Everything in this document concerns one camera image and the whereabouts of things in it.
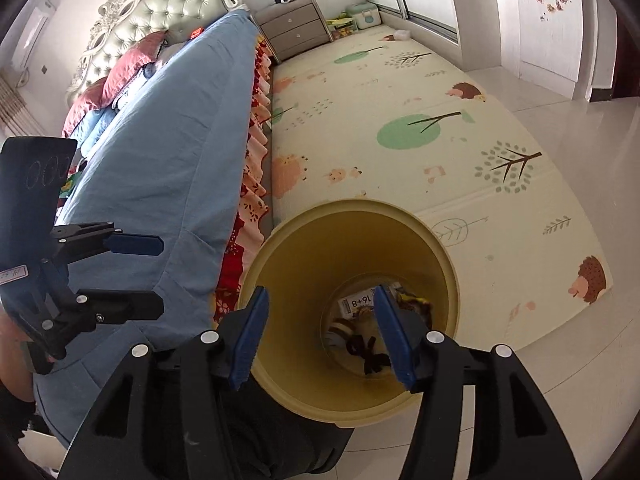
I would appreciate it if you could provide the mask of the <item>person's left hand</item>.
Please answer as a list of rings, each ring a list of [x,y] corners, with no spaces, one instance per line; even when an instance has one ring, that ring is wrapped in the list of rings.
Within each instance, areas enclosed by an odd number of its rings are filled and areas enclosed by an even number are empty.
[[[22,343],[27,336],[1,309],[0,316],[0,376],[2,385],[21,401],[35,401],[32,372],[28,369]]]

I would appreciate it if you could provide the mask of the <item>left forearm black sleeve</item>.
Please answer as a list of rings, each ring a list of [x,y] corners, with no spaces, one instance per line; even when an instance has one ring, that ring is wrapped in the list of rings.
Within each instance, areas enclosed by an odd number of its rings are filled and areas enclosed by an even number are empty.
[[[24,437],[30,421],[35,415],[35,402],[26,402],[9,392],[5,385],[0,386],[1,410],[1,460],[5,462],[11,451],[17,448]]]

